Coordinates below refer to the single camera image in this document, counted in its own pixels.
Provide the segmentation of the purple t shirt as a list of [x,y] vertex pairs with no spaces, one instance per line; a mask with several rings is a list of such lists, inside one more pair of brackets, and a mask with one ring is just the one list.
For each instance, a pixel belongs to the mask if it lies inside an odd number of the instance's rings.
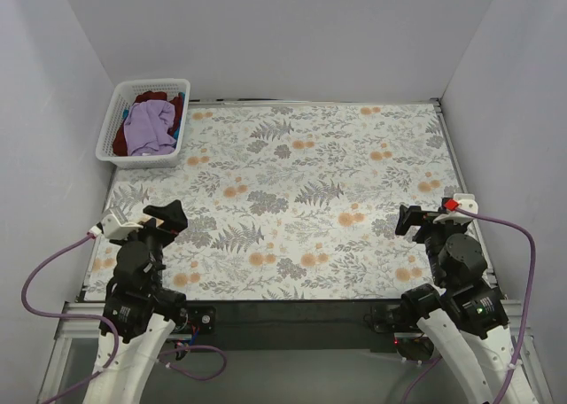
[[167,155],[176,147],[168,133],[174,126],[175,107],[165,100],[134,103],[124,121],[128,156]]

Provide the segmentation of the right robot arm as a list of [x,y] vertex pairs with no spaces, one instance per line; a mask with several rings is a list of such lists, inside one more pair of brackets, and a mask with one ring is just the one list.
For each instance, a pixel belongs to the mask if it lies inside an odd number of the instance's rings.
[[425,247],[433,282],[404,292],[395,319],[429,338],[469,403],[534,403],[501,293],[485,281],[481,244],[467,233],[470,222],[447,208],[400,207],[395,233],[417,229],[413,240]]

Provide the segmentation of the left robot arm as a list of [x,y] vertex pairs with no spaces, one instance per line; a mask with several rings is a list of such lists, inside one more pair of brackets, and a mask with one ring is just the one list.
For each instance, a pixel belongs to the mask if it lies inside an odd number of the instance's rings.
[[146,221],[132,222],[118,207],[109,208],[90,231],[119,250],[106,286],[86,403],[139,402],[161,347],[189,321],[185,295],[162,283],[163,251],[188,226],[182,203],[176,199],[143,212]]

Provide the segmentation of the white plastic laundry basket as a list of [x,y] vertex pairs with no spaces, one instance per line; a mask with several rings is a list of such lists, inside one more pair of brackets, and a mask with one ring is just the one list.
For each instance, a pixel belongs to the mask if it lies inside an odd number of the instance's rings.
[[120,168],[175,166],[181,157],[189,96],[185,79],[117,85],[97,141],[97,158]]

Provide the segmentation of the floral patterned table mat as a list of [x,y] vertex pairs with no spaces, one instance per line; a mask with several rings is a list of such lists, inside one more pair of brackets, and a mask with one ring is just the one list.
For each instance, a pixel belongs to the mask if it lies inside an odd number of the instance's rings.
[[191,108],[179,163],[118,170],[108,203],[181,201],[163,283],[190,299],[397,298],[432,279],[400,205],[460,188],[435,104],[234,105]]

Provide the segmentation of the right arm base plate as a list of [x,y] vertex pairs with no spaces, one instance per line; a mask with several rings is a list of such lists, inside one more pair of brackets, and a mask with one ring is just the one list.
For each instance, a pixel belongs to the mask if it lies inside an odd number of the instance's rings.
[[376,333],[410,332],[411,325],[400,305],[378,304],[370,310],[370,328]]

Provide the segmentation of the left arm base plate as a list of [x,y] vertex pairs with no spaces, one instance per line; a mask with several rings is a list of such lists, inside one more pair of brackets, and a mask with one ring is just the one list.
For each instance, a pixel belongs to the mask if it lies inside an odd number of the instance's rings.
[[216,308],[213,306],[188,305],[182,307],[175,318],[173,335],[190,336],[213,334],[216,324]]

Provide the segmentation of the aluminium frame rail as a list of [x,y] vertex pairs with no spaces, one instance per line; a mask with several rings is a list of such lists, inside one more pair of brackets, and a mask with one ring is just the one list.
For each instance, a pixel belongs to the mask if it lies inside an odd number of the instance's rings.
[[[519,333],[522,318],[522,304],[518,300],[503,300],[502,304],[509,319],[510,334],[516,337]],[[58,323],[57,336],[70,338],[96,338],[99,332],[99,320],[92,318],[77,318],[77,315],[101,315],[103,302],[67,303],[64,313],[72,318]]]

